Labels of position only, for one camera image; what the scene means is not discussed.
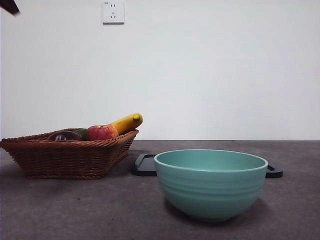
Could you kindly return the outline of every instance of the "bowl rim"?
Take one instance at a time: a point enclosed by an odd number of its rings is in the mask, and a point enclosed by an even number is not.
[[[195,168],[183,167],[183,166],[174,166],[174,165],[170,165],[170,164],[167,164],[167,163],[163,163],[163,162],[158,160],[158,157],[161,156],[161,155],[168,154],[168,153],[173,153],[173,152],[183,152],[183,151],[213,151],[213,152],[226,152],[226,153],[242,154],[242,155],[247,155],[247,156],[251,156],[251,157],[255,157],[257,159],[260,159],[260,160],[262,160],[264,162],[264,165],[259,166],[259,167],[255,167],[255,168],[239,169],[239,170],[207,170],[207,169],[195,169]],[[170,167],[170,168],[173,168],[173,169],[180,169],[180,170],[187,170],[187,171],[209,172],[209,173],[251,172],[251,171],[257,171],[257,170],[264,169],[264,168],[268,167],[268,161],[265,160],[264,158],[260,157],[260,156],[253,155],[253,154],[246,153],[246,152],[241,152],[241,151],[222,150],[222,149],[192,148],[192,149],[170,150],[170,151],[164,151],[164,152],[158,153],[157,155],[154,156],[153,159],[157,164],[165,166],[165,167]]]

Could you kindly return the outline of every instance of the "ceramic bowl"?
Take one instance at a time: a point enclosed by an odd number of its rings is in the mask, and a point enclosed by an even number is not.
[[[162,152],[154,162],[169,202],[210,222],[226,221],[247,210],[261,192],[268,167],[259,156],[215,149]]]

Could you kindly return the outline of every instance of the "black tray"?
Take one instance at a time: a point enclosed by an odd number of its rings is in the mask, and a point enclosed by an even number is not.
[[[156,154],[152,153],[139,155],[132,166],[131,173],[137,176],[157,176],[154,161],[155,155]],[[283,172],[283,169],[276,167],[268,161],[265,177],[267,179],[281,178],[283,176]]]

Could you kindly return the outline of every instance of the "woven basket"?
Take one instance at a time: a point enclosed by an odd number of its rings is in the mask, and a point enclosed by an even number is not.
[[[80,128],[62,129],[74,131]],[[128,155],[138,134],[130,131],[116,138],[96,141],[46,140],[61,130],[0,141],[27,178],[100,179]]]

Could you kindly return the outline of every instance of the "dark purple fruit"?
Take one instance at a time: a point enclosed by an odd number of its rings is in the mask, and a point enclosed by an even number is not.
[[[51,141],[66,141],[66,140],[78,140],[81,141],[82,137],[80,134],[73,131],[57,131],[51,134],[47,140]]]

